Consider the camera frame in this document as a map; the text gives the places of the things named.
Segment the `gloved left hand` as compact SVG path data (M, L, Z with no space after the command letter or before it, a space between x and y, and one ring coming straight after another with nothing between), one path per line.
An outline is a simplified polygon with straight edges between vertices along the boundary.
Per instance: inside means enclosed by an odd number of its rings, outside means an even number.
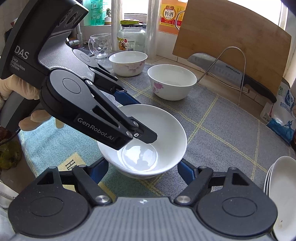
M16 75L12 75L9 78L1 79L1 109L13 91L29 100L38 100L40 96L40 91L37 88ZM29 117L21 120L18 126L23 131L32 131L51 117L44 109L39 109L34 111Z

